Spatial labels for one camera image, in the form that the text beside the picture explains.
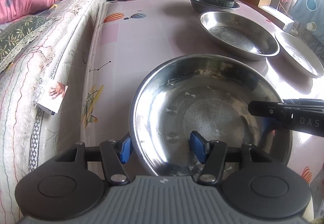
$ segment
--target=green leaf-patterned fabric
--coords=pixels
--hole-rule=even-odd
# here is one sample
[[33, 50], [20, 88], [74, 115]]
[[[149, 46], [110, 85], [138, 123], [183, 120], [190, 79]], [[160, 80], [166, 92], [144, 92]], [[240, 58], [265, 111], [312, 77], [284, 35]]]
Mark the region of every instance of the green leaf-patterned fabric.
[[31, 15], [12, 23], [1, 32], [0, 72], [14, 60], [21, 49], [32, 42], [51, 23], [51, 18]]

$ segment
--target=gray ribbed surface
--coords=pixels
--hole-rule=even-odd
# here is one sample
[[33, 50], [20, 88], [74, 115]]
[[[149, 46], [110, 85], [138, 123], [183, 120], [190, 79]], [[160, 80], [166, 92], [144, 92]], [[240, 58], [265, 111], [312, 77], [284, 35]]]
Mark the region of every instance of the gray ribbed surface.
[[[27, 217], [19, 224], [257, 224], [232, 209], [216, 188], [196, 184], [192, 177], [137, 176], [124, 187], [113, 187], [94, 210], [73, 220], [46, 222]], [[305, 224], [303, 219], [273, 221]]]

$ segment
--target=leaf pattern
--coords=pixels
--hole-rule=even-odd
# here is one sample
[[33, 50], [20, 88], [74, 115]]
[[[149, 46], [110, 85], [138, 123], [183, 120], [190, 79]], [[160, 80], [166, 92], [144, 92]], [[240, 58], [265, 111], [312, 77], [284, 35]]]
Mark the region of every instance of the leaf pattern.
[[18, 22], [11, 24], [0, 34], [0, 62], [12, 51], [20, 42], [33, 34], [39, 27], [51, 18], [40, 16], [26, 16]]

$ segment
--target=pink tablecloth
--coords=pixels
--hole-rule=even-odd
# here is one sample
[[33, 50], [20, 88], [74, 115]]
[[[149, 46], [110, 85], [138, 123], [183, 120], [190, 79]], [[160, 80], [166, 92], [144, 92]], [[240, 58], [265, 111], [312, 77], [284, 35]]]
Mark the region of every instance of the pink tablecloth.
[[[240, 6], [235, 13], [252, 19], [273, 35], [281, 31], [249, 6]], [[283, 99], [324, 98], [324, 80], [303, 76], [282, 53], [261, 61], [247, 61], [219, 49], [199, 25], [198, 14], [189, 0], [104, 3], [87, 63], [83, 104], [88, 104], [87, 114], [82, 110], [85, 118], [81, 140], [87, 146], [95, 146], [107, 139], [122, 138], [129, 130], [132, 97], [143, 78], [159, 64], [192, 53], [220, 54], [248, 64], [265, 76]], [[288, 164], [291, 169], [302, 174], [308, 167], [312, 179], [322, 167], [323, 155], [324, 138], [293, 132]], [[144, 173], [136, 159], [127, 167]]]

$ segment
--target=bed sheet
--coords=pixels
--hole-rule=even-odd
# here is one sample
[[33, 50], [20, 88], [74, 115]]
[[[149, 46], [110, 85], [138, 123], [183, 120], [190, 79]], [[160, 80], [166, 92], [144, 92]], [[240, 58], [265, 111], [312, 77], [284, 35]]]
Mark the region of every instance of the bed sheet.
[[[55, 126], [61, 126], [60, 123], [74, 110], [77, 110], [79, 118], [70, 119], [69, 125], [75, 128], [80, 123], [81, 100], [77, 104], [77, 99], [82, 97], [83, 60], [89, 51], [99, 6], [104, 1], [63, 0], [59, 3], [50, 14], [56, 21], [29, 44], [0, 80], [1, 224], [16, 223], [22, 217], [15, 201], [15, 187], [29, 170], [38, 166], [38, 156], [42, 156], [42, 163], [56, 153], [57, 146], [64, 148], [65, 142], [57, 141], [58, 138], [47, 128], [54, 132]], [[54, 117], [46, 116], [35, 108], [43, 76], [69, 86], [60, 111]], [[62, 127], [63, 133], [66, 133], [66, 126]], [[61, 133], [59, 130], [55, 132], [56, 135]], [[72, 138], [71, 135], [75, 136], [72, 130], [66, 138]]]

